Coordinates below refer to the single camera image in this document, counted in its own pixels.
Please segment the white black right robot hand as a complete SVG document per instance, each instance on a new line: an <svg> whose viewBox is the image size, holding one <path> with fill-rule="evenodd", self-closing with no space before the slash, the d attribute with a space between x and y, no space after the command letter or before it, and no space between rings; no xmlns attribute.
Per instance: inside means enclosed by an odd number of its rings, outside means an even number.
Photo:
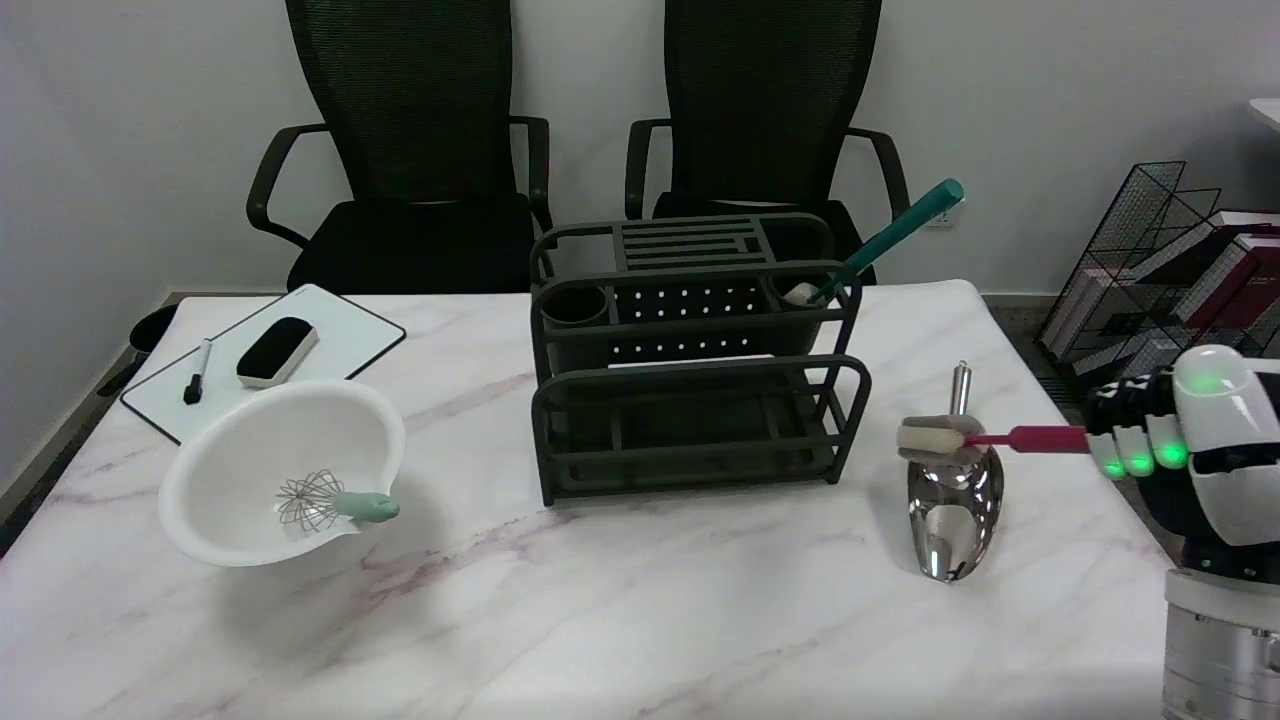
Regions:
<svg viewBox="0 0 1280 720"><path fill-rule="evenodd" d="M1201 345L1085 396L1096 466L1134 480L1181 568L1277 584L1277 359Z"/></svg>

